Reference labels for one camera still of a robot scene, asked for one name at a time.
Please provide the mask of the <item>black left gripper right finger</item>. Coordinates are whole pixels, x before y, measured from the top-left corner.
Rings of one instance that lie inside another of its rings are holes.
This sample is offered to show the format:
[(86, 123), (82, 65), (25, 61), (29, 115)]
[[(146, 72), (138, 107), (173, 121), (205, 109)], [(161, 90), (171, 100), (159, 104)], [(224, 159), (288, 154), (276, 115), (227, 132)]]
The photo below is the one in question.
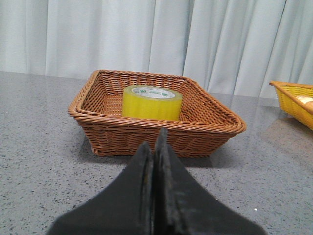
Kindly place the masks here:
[(264, 235), (261, 226), (208, 193), (186, 170), (162, 128), (154, 156), (156, 235)]

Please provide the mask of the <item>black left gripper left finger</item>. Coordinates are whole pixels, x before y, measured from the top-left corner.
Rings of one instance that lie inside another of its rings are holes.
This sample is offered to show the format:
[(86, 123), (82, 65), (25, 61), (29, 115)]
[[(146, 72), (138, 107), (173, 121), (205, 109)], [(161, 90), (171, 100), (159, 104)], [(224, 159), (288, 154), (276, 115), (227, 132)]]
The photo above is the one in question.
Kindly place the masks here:
[(152, 234), (153, 156), (141, 144), (127, 167), (101, 193), (60, 216), (49, 235)]

